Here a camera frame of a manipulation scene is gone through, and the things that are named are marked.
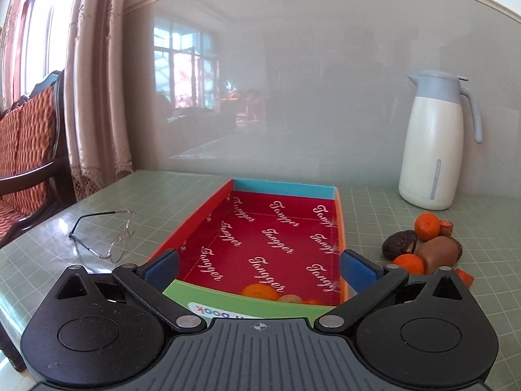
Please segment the beige lace curtain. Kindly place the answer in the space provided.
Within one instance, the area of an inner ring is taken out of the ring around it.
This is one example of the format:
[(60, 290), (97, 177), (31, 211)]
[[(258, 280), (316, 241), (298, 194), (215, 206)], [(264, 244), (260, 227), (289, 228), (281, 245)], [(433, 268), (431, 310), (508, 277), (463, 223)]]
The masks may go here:
[(123, 87), (124, 0), (75, 0), (64, 121), (77, 199), (133, 172)]

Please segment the small brown red-topped fruit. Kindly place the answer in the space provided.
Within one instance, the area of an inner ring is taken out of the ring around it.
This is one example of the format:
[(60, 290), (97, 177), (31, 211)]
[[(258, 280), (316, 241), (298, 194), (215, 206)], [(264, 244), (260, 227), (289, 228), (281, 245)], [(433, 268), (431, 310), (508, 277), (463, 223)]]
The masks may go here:
[(439, 235), (444, 237), (451, 237), (453, 233), (454, 224), (446, 220), (440, 220)]

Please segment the colourful open cardboard box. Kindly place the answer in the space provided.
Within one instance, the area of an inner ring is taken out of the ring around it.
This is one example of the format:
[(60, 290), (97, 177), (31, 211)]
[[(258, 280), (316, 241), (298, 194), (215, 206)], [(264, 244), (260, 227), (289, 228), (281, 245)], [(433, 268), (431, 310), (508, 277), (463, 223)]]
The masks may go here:
[[(336, 187), (234, 178), (150, 259), (170, 249), (178, 252), (179, 273), (163, 293), (206, 320), (315, 320), (349, 297), (339, 272), (345, 247)], [(241, 290), (252, 283), (327, 305), (242, 297)]]

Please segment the orange carrot piece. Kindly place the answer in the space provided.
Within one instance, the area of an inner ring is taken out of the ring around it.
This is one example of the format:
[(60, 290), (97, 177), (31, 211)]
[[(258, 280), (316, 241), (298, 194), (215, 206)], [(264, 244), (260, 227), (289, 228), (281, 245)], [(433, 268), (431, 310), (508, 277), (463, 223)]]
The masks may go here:
[(327, 305), (327, 304), (323, 303), (322, 301), (320, 301), (319, 299), (315, 299), (315, 298), (305, 299), (305, 300), (303, 300), (302, 303), (305, 305), (320, 305), (320, 306)]
[(460, 268), (456, 268), (455, 273), (458, 275), (458, 277), (464, 283), (465, 287), (468, 290), (470, 290), (470, 288), (474, 282), (474, 277), (471, 274), (468, 274), (467, 272), (465, 272), (464, 270), (462, 270)]

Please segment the white grey thermos jug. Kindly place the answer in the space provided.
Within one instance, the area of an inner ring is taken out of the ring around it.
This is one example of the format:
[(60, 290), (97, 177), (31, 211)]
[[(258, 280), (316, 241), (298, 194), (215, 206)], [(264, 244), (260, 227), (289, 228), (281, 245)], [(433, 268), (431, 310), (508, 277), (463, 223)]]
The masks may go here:
[(398, 191), (418, 208), (442, 211), (455, 198), (464, 152), (462, 99), (470, 103), (473, 139), (483, 141), (476, 100), (465, 81), (451, 73), (424, 70), (409, 79), (417, 87), (405, 137)]

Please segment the green grid tablecloth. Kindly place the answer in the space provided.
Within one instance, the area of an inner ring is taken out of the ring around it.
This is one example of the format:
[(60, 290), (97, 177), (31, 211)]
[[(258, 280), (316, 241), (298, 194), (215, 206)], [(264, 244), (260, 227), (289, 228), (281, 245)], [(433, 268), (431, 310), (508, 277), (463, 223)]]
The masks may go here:
[[(106, 250), (139, 264), (224, 183), (218, 176), (140, 170), (41, 223), (1, 250), (1, 323), (18, 341), (38, 305), (70, 265), (109, 272)], [(394, 188), (344, 185), (339, 190), (348, 247), (381, 262), (383, 240), (412, 227), (418, 208)], [(520, 201), (458, 196), (443, 219), (464, 253), (459, 267), (498, 335), (487, 382), (520, 387)]]

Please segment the orange carrot piece front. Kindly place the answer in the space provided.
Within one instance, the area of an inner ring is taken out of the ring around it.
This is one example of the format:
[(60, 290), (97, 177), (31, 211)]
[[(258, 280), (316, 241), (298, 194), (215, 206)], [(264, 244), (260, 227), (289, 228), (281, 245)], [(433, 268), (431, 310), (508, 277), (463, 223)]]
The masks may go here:
[(302, 303), (305, 305), (320, 305), (320, 306), (327, 305), (327, 304), (323, 303), (322, 301), (320, 301), (319, 299), (315, 299), (315, 298), (305, 299), (305, 300), (303, 300)]

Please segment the orange mandarin front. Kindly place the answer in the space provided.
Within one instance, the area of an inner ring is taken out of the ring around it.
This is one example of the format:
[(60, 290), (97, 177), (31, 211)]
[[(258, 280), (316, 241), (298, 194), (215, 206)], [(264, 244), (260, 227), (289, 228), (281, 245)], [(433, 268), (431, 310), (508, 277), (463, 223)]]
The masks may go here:
[(252, 283), (241, 290), (242, 297), (251, 297), (269, 301), (277, 301), (280, 298), (279, 293), (268, 284)]

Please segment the brown kiwi fruit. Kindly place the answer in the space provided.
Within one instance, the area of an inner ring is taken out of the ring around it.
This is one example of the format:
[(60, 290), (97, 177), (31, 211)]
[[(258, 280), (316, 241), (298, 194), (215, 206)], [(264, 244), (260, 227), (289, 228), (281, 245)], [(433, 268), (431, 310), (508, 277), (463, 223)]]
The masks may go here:
[(426, 274), (433, 274), (442, 266), (453, 267), (462, 253), (462, 245), (455, 238), (445, 236), (432, 238), (414, 251), (414, 254), (422, 259)]

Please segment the orange mandarin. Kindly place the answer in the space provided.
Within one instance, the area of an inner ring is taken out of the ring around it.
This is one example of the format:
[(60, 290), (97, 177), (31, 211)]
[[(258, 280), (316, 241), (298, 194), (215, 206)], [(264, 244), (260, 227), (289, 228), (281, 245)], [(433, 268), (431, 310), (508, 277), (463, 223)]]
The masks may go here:
[(393, 263), (412, 275), (422, 275), (426, 272), (423, 259), (415, 254), (401, 254), (393, 260)]
[(440, 219), (433, 213), (425, 212), (420, 214), (414, 223), (414, 231), (423, 242), (438, 237), (440, 229)]
[(242, 297), (251, 297), (269, 301), (277, 301), (280, 298), (279, 293), (268, 284), (252, 283), (241, 290)]

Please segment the thin metal eyeglasses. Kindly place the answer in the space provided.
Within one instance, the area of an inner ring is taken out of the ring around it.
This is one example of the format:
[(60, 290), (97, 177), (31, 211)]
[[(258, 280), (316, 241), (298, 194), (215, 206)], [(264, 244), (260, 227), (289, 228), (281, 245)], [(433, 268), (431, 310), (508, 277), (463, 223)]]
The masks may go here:
[(128, 252), (127, 244), (134, 235), (134, 214), (130, 209), (82, 214), (67, 237), (77, 249), (97, 259), (118, 263)]

